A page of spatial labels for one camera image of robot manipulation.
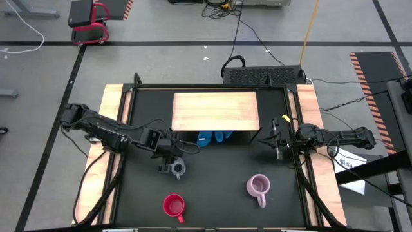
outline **metal stand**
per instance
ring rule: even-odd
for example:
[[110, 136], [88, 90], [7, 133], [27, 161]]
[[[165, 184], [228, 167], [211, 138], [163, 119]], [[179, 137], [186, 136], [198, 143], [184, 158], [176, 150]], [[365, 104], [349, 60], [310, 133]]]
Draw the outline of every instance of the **metal stand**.
[[2, 89], [0, 88], [0, 97], [13, 97], [19, 96], [19, 92], [16, 89]]
[[[406, 151], [400, 151], [396, 154], [388, 155], [382, 159], [351, 168], [350, 170], [362, 178], [368, 178], [374, 175], [385, 174], [391, 171], [396, 171], [400, 168], [408, 167], [411, 167], [409, 155]], [[347, 170], [336, 173], [335, 176], [338, 185], [360, 180], [360, 178], [356, 177]]]
[[[25, 0], [12, 0], [13, 3], [20, 9], [18, 10], [20, 15], [30, 15], [30, 16], [53, 16], [55, 18], [60, 17], [60, 14], [56, 10], [47, 10], [42, 8], [36, 8], [30, 6]], [[5, 13], [5, 15], [16, 15], [14, 11], [1, 10], [0, 12]]]

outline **paper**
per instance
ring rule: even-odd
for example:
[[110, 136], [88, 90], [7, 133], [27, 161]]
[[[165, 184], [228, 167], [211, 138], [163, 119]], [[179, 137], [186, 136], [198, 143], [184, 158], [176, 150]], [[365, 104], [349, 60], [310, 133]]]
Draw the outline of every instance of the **paper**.
[[[335, 157], [333, 164], [335, 165], [335, 173], [344, 171], [345, 169], [342, 168], [340, 165], [336, 163], [336, 160], [339, 161], [345, 168], [350, 169], [356, 166], [362, 165], [367, 163], [365, 158], [362, 158], [358, 155], [354, 155], [348, 151], [343, 149], [339, 149], [339, 154]], [[364, 180], [357, 180], [355, 182], [342, 184], [342, 187], [360, 193], [362, 195], [365, 194], [365, 181]]]

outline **concrete floor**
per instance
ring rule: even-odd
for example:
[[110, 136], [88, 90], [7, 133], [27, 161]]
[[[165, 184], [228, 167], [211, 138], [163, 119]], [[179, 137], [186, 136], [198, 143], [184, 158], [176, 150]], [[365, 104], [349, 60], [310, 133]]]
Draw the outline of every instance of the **concrete floor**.
[[[33, 0], [35, 6], [54, 8], [61, 18], [27, 18], [46, 41], [70, 40], [67, 26], [70, 2]], [[412, 41], [412, 2], [379, 0], [398, 41]], [[242, 19], [264, 41], [302, 41], [315, 0], [293, 0], [282, 9], [248, 9]], [[7, 9], [0, 2], [0, 10]], [[201, 17], [203, 5], [174, 6], [166, 0], [135, 1], [127, 21], [108, 22], [111, 41], [232, 41], [237, 20], [228, 16], [220, 20]], [[39, 36], [20, 20], [0, 15], [0, 49], [23, 50], [29, 46], [2, 46], [10, 41], [38, 41]], [[246, 26], [239, 28], [238, 40], [256, 41]], [[391, 42], [372, 0], [321, 1], [310, 41]], [[220, 68], [231, 46], [90, 46], [86, 53], [69, 102], [81, 102], [98, 109], [106, 84], [132, 82], [138, 72], [144, 83], [221, 83]], [[269, 46], [269, 50], [286, 65], [299, 63], [300, 46]], [[412, 48], [401, 49], [412, 60]], [[349, 59], [350, 52], [396, 52], [383, 44], [373, 46], [309, 46], [303, 68], [309, 78], [326, 81], [356, 81]], [[0, 99], [0, 126], [10, 128], [0, 138], [0, 231], [13, 231], [23, 208], [53, 125], [64, 89], [68, 83], [79, 48], [44, 46], [32, 53], [0, 56], [0, 86], [17, 88], [17, 99]], [[248, 66], [278, 65], [262, 46], [237, 46], [234, 55], [242, 55]], [[362, 97], [358, 84], [347, 86], [315, 82], [320, 107], [327, 108]], [[366, 126], [378, 136], [366, 102], [351, 104], [331, 113], [352, 127]], [[345, 125], [323, 116], [325, 128], [346, 130]], [[88, 151], [83, 133], [71, 136]], [[352, 152], [385, 154], [383, 145], [374, 150], [344, 148]], [[86, 159], [60, 133], [33, 204], [25, 229], [69, 226], [71, 209]], [[411, 231], [404, 206], [398, 205], [404, 231]], [[348, 224], [359, 229], [392, 229], [388, 210], [380, 207], [352, 206], [344, 202]]]

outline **stool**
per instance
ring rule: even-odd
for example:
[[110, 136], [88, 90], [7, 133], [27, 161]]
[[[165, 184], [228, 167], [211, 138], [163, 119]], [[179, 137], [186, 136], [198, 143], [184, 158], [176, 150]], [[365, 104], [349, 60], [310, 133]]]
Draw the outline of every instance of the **stool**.
[[[107, 16], [96, 19], [97, 9], [101, 6]], [[71, 2], [69, 14], [69, 27], [73, 28], [71, 41], [76, 45], [103, 43], [109, 39], [109, 32], [105, 21], [109, 20], [110, 14], [105, 4], [93, 0], [78, 0]]]

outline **yellow cable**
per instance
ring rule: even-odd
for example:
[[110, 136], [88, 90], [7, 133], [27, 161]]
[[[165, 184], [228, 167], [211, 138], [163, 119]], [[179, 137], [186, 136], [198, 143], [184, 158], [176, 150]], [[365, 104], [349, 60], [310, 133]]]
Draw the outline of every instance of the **yellow cable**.
[[302, 48], [302, 53], [301, 53], [301, 62], [299, 63], [301, 66], [303, 63], [304, 52], [306, 51], [306, 43], [308, 42], [309, 33], [310, 33], [310, 30], [312, 29], [312, 24], [314, 23], [318, 6], [319, 6], [319, 0], [316, 0], [315, 9], [314, 9], [314, 12], [312, 13], [312, 18], [310, 19], [310, 23], [309, 23], [309, 28], [308, 28], [308, 31], [306, 32], [306, 36], [304, 37], [303, 48]]

